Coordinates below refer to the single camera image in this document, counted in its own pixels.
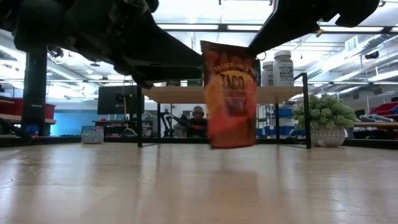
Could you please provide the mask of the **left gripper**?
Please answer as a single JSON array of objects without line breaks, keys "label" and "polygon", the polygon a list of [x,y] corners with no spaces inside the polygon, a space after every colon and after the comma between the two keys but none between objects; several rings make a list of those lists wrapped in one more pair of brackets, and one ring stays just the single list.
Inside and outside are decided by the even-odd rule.
[{"label": "left gripper", "polygon": [[92,62],[135,67],[144,89],[199,79],[201,55],[154,22],[157,0],[65,0],[65,48]]}]

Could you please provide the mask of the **white-lid bagel seasoning jar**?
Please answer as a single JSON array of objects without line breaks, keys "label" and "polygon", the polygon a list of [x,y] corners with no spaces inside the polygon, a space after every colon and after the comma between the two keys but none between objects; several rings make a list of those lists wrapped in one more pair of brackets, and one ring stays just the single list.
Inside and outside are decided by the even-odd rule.
[{"label": "white-lid bagel seasoning jar", "polygon": [[262,86],[273,86],[274,85],[274,61],[264,62],[262,64],[261,82]]},{"label": "white-lid bagel seasoning jar", "polygon": [[274,54],[274,85],[294,86],[294,65],[291,52],[281,50]]}]

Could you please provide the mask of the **taco seasoning foil packet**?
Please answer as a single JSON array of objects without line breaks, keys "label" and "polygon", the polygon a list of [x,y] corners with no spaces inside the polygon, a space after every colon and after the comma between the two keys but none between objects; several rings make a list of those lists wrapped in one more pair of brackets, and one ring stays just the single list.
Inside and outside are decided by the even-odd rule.
[{"label": "taco seasoning foil packet", "polygon": [[202,40],[208,137],[213,149],[256,143],[255,56],[246,47]]}]

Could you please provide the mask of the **wooden shelf black metal legs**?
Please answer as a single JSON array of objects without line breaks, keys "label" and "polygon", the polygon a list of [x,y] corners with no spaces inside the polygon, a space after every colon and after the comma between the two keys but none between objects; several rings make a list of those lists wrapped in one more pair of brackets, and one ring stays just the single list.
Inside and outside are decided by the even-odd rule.
[{"label": "wooden shelf black metal legs", "polygon": [[[275,105],[275,129],[276,136],[274,139],[260,138],[257,140],[259,144],[305,144],[307,149],[312,146],[311,130],[310,130],[310,108],[308,95],[308,78],[306,73],[300,73],[294,79],[302,78],[303,86],[259,86],[257,90],[257,103],[259,105],[273,104]],[[205,97],[203,88],[199,86],[156,86],[150,90],[142,90],[142,94],[161,104],[190,104],[204,103]],[[280,138],[279,124],[279,104],[291,99],[293,96],[303,95],[304,108],[304,130],[306,139],[304,140],[288,140]]]}]

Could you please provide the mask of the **person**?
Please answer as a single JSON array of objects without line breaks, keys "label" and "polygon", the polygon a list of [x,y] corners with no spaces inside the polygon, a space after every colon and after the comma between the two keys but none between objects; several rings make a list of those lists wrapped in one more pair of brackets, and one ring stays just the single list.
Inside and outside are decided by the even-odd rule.
[{"label": "person", "polygon": [[193,118],[189,121],[187,128],[188,138],[207,138],[208,122],[205,119],[205,111],[201,106],[194,107],[192,111]]}]

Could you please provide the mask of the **black monitor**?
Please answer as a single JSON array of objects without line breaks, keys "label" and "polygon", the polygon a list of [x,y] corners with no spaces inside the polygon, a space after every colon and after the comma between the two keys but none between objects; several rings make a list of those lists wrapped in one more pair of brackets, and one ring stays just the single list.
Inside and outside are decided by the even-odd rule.
[{"label": "black monitor", "polygon": [[98,90],[98,114],[130,114],[137,113],[141,103],[144,112],[144,95],[137,94],[137,86],[102,86]]}]

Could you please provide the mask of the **blue storage bins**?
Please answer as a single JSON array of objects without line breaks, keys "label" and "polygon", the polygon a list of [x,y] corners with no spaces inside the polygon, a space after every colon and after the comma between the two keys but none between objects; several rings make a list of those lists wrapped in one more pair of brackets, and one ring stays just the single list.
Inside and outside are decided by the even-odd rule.
[{"label": "blue storage bins", "polygon": [[[298,121],[294,120],[292,108],[279,108],[280,138],[298,136],[305,138],[305,130],[296,129]],[[263,105],[257,110],[257,136],[259,138],[275,138],[277,134],[277,117],[272,105]]]}]

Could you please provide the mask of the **green potted plant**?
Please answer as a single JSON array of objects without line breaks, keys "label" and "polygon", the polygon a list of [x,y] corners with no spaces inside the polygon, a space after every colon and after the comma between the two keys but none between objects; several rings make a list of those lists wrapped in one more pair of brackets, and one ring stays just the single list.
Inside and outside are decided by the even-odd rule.
[{"label": "green potted plant", "polygon": [[293,110],[293,118],[298,121],[296,129],[310,135],[315,147],[338,147],[346,139],[346,129],[356,122],[354,109],[343,100],[331,95],[310,95],[308,97],[308,116],[304,104]]}]

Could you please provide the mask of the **small patterned candle tin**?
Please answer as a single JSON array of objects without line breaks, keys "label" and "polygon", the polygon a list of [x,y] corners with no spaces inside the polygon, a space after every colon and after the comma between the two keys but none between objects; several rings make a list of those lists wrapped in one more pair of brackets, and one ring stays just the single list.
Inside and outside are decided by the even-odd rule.
[{"label": "small patterned candle tin", "polygon": [[101,126],[83,126],[81,130],[83,144],[101,144],[104,142],[104,129]]}]

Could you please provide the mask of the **red storage bins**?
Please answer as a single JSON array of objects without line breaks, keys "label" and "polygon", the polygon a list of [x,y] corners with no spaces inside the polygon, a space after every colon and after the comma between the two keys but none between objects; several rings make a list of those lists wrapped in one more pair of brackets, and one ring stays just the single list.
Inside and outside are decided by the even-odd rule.
[{"label": "red storage bins", "polygon": [[[0,114],[22,115],[23,99],[22,98],[5,98],[0,97]],[[46,104],[45,118],[53,119],[55,114],[55,105]]]}]

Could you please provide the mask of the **black aluminium table frame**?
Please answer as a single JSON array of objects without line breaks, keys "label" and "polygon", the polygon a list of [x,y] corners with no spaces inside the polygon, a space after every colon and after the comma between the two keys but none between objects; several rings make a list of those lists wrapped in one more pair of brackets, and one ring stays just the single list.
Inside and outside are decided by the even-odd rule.
[{"label": "black aluminium table frame", "polygon": [[[32,52],[27,52],[27,65],[24,78],[24,94],[23,94],[23,107],[22,107],[22,124],[23,125],[36,125],[40,129],[45,126],[45,107],[46,107],[46,86],[47,86],[47,48],[48,46],[40,46]],[[201,78],[203,80],[203,94],[204,94],[204,74]],[[180,80],[181,86],[187,87],[187,80]],[[150,90],[141,88],[136,82],[137,94],[143,95],[142,90]],[[154,83],[153,87],[166,86],[166,82]],[[138,104],[137,115],[141,115],[141,103]],[[207,138],[162,138],[157,137],[154,139],[156,143],[172,143],[177,144],[210,144],[209,137]]]}]

